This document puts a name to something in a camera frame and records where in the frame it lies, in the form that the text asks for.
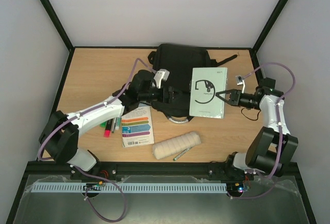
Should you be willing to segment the grey notebook with black logo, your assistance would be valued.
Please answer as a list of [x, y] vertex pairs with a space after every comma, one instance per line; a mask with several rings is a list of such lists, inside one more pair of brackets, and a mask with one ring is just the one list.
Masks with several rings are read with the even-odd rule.
[[227, 87], [227, 68], [193, 68], [189, 115], [193, 117], [224, 118], [223, 99]]

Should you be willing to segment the black student backpack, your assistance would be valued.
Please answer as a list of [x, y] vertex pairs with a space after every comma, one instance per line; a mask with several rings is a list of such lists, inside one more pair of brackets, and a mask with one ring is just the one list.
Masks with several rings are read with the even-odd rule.
[[[190, 93], [193, 68], [219, 67], [237, 57], [238, 55], [234, 54], [218, 62], [211, 59], [204, 48], [163, 43], [148, 55], [148, 60], [154, 70], [166, 69], [170, 72], [162, 86]], [[153, 102], [152, 108], [162, 112], [169, 121], [182, 124], [193, 118], [189, 115], [189, 104], [190, 97], [173, 98], [171, 103]]]

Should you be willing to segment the colourful paperback book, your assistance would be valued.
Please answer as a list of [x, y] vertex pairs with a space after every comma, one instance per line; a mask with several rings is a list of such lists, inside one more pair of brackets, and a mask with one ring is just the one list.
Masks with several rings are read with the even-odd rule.
[[154, 144], [151, 108], [138, 107], [121, 117], [122, 145], [125, 148]]

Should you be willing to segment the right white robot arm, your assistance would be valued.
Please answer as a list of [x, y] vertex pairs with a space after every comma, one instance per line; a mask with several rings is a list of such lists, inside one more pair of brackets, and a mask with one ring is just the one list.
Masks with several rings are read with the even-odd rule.
[[268, 174], [280, 177], [289, 165], [297, 147], [298, 139], [292, 136], [286, 126], [283, 112], [284, 93], [275, 89], [275, 80], [264, 78], [254, 94], [231, 89], [215, 94], [231, 106], [256, 109], [262, 112], [263, 127], [245, 153], [235, 152], [225, 165], [228, 177], [237, 178], [242, 172]]

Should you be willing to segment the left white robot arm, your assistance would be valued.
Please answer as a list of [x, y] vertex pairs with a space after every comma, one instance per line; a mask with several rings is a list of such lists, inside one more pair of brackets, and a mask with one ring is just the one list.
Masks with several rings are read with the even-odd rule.
[[97, 158], [78, 147], [80, 136], [105, 121], [135, 110], [140, 103], [149, 104], [169, 118], [188, 117], [190, 93], [167, 84], [168, 75], [164, 69], [156, 73], [140, 70], [100, 103], [69, 114], [60, 110], [52, 113], [39, 138], [38, 160], [47, 160], [43, 157], [46, 151], [49, 159], [58, 164], [90, 171], [97, 164]]

